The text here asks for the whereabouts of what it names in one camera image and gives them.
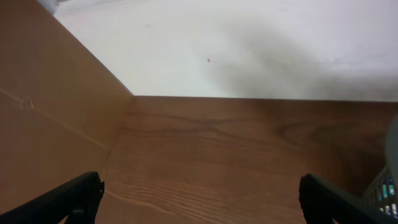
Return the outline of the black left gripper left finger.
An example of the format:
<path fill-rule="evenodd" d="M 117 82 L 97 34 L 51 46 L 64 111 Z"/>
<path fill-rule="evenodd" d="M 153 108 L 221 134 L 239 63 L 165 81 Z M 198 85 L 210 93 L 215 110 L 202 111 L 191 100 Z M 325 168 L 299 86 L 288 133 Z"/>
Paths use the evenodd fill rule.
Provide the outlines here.
<path fill-rule="evenodd" d="M 1 223 L 94 224 L 104 182 L 99 173 L 85 172 L 49 192 L 1 215 Z"/>

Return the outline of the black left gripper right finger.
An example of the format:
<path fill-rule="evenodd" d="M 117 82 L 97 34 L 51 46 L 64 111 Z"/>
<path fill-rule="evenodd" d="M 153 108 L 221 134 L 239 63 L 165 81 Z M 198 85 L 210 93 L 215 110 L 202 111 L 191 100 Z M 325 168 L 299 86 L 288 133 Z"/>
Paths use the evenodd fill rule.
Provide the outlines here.
<path fill-rule="evenodd" d="M 397 224 L 396 218 L 312 174 L 301 177 L 298 199 L 307 224 Z"/>

